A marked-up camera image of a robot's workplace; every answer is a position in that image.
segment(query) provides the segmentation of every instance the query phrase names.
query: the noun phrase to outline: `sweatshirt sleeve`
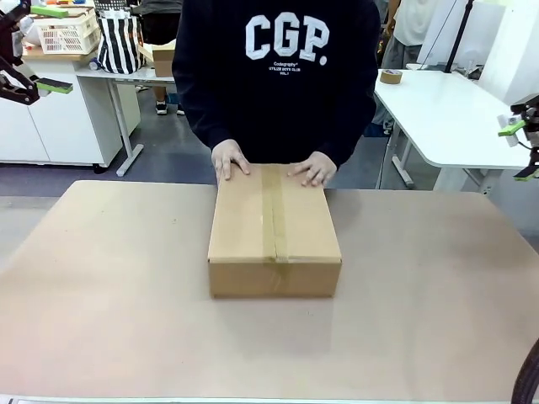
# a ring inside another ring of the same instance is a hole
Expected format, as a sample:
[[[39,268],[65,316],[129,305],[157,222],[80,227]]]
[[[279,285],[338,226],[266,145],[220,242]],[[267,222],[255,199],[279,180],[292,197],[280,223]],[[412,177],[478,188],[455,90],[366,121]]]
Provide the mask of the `sweatshirt sleeve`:
[[[223,108],[212,92],[215,61],[209,60],[215,47],[211,23],[212,0],[184,0],[176,39],[173,76],[179,100],[192,131],[209,148],[231,139]]]
[[[355,145],[376,112],[374,86],[378,76],[376,47],[380,36],[380,15],[373,2],[363,2],[349,35],[350,58],[341,67],[344,79],[336,98],[333,130],[318,151],[340,167],[354,152]]]

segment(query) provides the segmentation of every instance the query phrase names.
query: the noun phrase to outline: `green object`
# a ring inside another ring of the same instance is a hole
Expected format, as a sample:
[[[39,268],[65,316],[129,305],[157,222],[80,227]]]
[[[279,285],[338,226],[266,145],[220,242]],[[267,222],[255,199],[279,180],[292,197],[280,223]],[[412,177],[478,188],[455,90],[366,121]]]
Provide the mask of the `green object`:
[[[69,12],[67,10],[60,10],[58,8],[51,7],[32,6],[30,8],[30,12],[32,14],[54,17],[55,19],[64,19],[65,17],[69,17]]]
[[[513,125],[507,125],[500,132],[498,132],[498,136],[512,136],[524,126],[526,126],[526,122],[524,122],[523,120]]]
[[[517,173],[513,178],[515,181],[530,181],[531,179],[535,179],[539,177],[539,169],[537,169],[536,166],[530,166],[524,168],[522,171]]]
[[[69,94],[73,91],[73,85],[69,82],[57,82],[56,80],[50,80],[49,78],[40,78],[37,81],[37,88],[39,90],[61,94]]]

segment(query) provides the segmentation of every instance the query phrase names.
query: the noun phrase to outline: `white basket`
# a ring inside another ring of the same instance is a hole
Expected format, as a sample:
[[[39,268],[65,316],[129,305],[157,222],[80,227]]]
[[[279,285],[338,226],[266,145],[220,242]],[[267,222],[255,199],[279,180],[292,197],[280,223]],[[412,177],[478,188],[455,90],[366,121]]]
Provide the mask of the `white basket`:
[[[93,8],[65,8],[64,19],[35,19],[45,54],[87,55],[97,46],[101,31]]]

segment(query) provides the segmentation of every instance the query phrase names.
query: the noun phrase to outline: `white table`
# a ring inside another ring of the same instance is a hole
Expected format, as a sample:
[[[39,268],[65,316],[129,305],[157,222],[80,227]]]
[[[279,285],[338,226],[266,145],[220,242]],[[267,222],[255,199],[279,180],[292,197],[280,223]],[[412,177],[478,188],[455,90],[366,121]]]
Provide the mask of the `white table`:
[[[145,86],[154,87],[164,86],[166,84],[173,84],[174,79],[173,77],[156,77],[155,70],[153,70],[151,67],[143,67],[139,71],[132,74],[108,73],[105,70],[93,71],[88,67],[84,67],[77,70],[76,74],[79,77],[101,78],[104,79],[107,83],[107,87],[110,91],[110,95],[115,107],[116,119],[118,121],[118,126],[120,127],[121,138],[124,142],[125,152],[127,153],[126,160],[116,171],[118,177],[123,177],[127,170],[129,170],[133,162],[136,160],[136,158],[139,156],[139,154],[141,154],[144,146],[139,143],[134,148],[131,147],[127,123],[125,121],[124,112],[121,108],[118,84],[143,84]]]
[[[503,170],[522,169],[529,161],[528,150],[511,148],[497,136],[497,116],[510,114],[509,107],[458,74],[403,71],[398,85],[377,81],[376,95],[421,157],[441,168],[434,190],[461,190],[470,176],[480,192],[490,194]],[[394,156],[398,128],[387,143],[378,187],[392,161],[407,176],[403,166],[411,145],[400,162]],[[528,145],[522,131],[519,138]]]

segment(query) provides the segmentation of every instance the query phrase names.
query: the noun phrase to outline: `gray floor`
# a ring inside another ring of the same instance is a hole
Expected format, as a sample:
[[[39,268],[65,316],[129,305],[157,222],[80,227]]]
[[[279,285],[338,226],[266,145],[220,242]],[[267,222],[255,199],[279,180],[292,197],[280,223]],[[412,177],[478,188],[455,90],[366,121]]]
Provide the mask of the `gray floor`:
[[[139,94],[141,124],[131,136],[133,144],[142,143],[144,150],[129,172],[118,178],[116,168],[125,159],[121,151],[104,174],[94,174],[89,167],[34,166],[0,164],[0,196],[57,197],[79,179],[106,179],[163,183],[215,183],[210,152],[190,131],[185,117],[172,111],[157,116],[150,91]],[[372,189],[376,185],[385,150],[386,138],[362,138],[352,158],[339,170],[332,188]],[[436,169],[412,153],[408,170],[417,179],[418,188],[432,189]],[[403,189],[392,169],[388,187]]]

